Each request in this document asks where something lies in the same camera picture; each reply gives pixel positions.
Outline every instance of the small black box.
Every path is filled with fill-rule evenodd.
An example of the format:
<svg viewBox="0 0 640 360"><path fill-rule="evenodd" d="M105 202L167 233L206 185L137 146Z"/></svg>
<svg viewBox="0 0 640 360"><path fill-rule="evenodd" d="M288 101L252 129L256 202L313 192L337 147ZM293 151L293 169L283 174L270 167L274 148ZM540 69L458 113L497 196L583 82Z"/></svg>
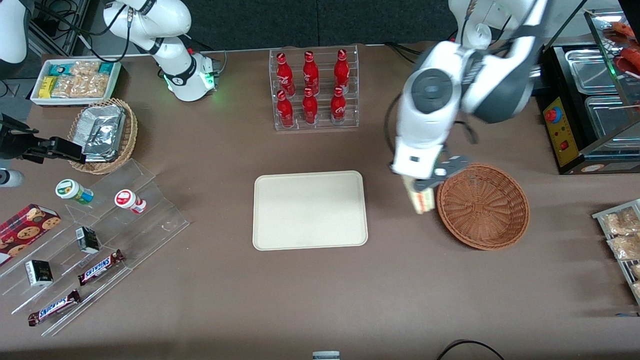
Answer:
<svg viewBox="0 0 640 360"><path fill-rule="evenodd" d="M100 244L98 243L98 237L95 235L95 231L86 226L78 227L76 229L76 239L80 251L87 254L95 254L100 251Z"/></svg>
<svg viewBox="0 0 640 360"><path fill-rule="evenodd" d="M31 260L24 263L27 268L27 277L32 286L45 286L53 283L51 266L46 261Z"/></svg>

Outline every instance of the snickers bar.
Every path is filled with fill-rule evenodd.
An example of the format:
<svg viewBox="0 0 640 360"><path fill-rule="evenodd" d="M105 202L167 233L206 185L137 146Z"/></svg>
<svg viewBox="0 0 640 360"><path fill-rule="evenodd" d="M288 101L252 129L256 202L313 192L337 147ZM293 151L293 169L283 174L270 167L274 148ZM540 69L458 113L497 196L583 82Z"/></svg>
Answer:
<svg viewBox="0 0 640 360"><path fill-rule="evenodd" d="M124 256L120 252L120 249L116 250L116 252L109 255L108 258L102 260L97 263L94 267L87 270L84 274L78 275L78 280L80 280L80 286L87 285L90 281L98 278L105 271L109 270L113 265L124 260Z"/></svg>
<svg viewBox="0 0 640 360"><path fill-rule="evenodd" d="M78 304L80 302L82 302L82 299L80 299L80 294L78 294L78 291L71 291L71 293L66 297L63 297L62 299L45 307L37 313L32 313L31 315L29 315L29 326L36 326L40 322L44 321L47 317L59 313L63 309L66 309L67 307Z"/></svg>

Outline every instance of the wicker tray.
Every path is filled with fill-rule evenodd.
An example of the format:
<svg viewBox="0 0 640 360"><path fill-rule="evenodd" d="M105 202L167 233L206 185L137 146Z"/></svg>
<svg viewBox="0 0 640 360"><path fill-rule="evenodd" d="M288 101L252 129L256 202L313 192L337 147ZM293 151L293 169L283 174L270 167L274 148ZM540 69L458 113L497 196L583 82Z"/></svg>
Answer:
<svg viewBox="0 0 640 360"><path fill-rule="evenodd" d="M108 99L101 102L96 102L95 104L89 105L89 108L96 106L107 106L107 105L118 105L125 109L127 112L127 118L125 119L124 130L122 131L122 138L120 139L120 148L118 150L118 157L116 160L111 163L86 163L86 164L78 164L73 161L69 161L71 166L74 169L82 171L82 172L90 172L91 174L96 175L104 175L108 174L117 168L124 165L124 163L131 158L131 154L133 153L133 148L136 145L136 136L138 135L138 120L136 120L136 114L131 111L129 105L126 102L120 99ZM76 126L78 125L78 120L80 119L80 114L78 113L76 116L76 121L74 121L73 125L71 125L71 131L69 131L69 135L67 139L71 141L73 139L74 134L76 133Z"/></svg>
<svg viewBox="0 0 640 360"><path fill-rule="evenodd" d="M518 241L529 226L529 203L518 183L490 165L473 163L438 187L438 212L463 243L499 250Z"/></svg>

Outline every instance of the brown tabletop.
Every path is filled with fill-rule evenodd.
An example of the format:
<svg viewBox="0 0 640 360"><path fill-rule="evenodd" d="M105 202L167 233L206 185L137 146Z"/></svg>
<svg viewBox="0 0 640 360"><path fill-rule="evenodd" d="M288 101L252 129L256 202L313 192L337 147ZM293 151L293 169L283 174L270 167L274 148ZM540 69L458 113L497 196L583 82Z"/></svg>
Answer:
<svg viewBox="0 0 640 360"><path fill-rule="evenodd" d="M637 359L640 319L614 314L638 307L590 215L640 197L640 177L557 175L534 101L501 124L472 119L479 144L456 126L452 152L511 174L531 224L506 250L464 246L436 212L413 212L388 169L383 117L411 67L386 47L359 50L360 127L307 134L273 128L267 51L230 53L220 89L191 103L167 91L151 57L126 58L115 96L140 123L134 158L192 224L54 337L0 299L0 357L281 360L335 349L343 360L423 360L467 338L507 359ZM66 136L78 111L33 106L28 123ZM99 179L61 160L12 167L26 184L0 190L0 219L29 203L63 209L60 179ZM257 177L335 170L364 177L365 245L253 248ZM465 345L445 360L462 356L493 359Z"/></svg>

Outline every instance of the coca-cola bottle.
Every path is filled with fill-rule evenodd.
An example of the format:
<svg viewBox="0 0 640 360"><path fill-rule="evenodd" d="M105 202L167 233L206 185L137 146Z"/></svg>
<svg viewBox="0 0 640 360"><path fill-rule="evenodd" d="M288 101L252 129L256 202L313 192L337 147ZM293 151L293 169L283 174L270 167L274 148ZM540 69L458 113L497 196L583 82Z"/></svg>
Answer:
<svg viewBox="0 0 640 360"><path fill-rule="evenodd" d="M331 122L333 125L342 125L344 123L344 109L346 106L347 101L342 96L342 88L336 86L331 99Z"/></svg>
<svg viewBox="0 0 640 360"><path fill-rule="evenodd" d="M283 53L276 55L276 61L278 62L278 81L280 82L280 88L284 90L287 97L292 97L296 93L296 85L293 84L293 71L287 63L287 57Z"/></svg>
<svg viewBox="0 0 640 360"><path fill-rule="evenodd" d="M284 93L284 90L278 90L278 115L280 116L280 123L284 127L292 127L293 126L293 106L291 106L291 102L287 100L287 95Z"/></svg>
<svg viewBox="0 0 640 360"><path fill-rule="evenodd" d="M302 108L305 110L305 121L309 125L316 123L318 115L318 101L314 91L310 87L305 88L305 98L302 100Z"/></svg>
<svg viewBox="0 0 640 360"><path fill-rule="evenodd" d="M302 73L305 76L305 87L310 87L314 95L317 95L320 92L320 72L311 51L305 51L305 66L302 67Z"/></svg>
<svg viewBox="0 0 640 360"><path fill-rule="evenodd" d="M347 62L347 51L345 49L338 50L338 62L333 68L335 76L335 86L342 88L342 93L349 92L349 63Z"/></svg>

